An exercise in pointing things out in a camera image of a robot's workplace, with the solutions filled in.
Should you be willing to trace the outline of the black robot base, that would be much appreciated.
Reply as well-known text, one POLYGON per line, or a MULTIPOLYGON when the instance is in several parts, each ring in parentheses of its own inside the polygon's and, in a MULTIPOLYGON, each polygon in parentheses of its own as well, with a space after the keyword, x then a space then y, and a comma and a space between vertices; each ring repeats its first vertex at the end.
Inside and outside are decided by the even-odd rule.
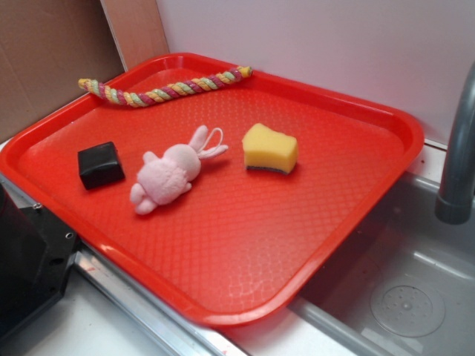
POLYGON ((1 188, 1 342, 61 300, 80 240, 46 207, 18 207, 1 188))

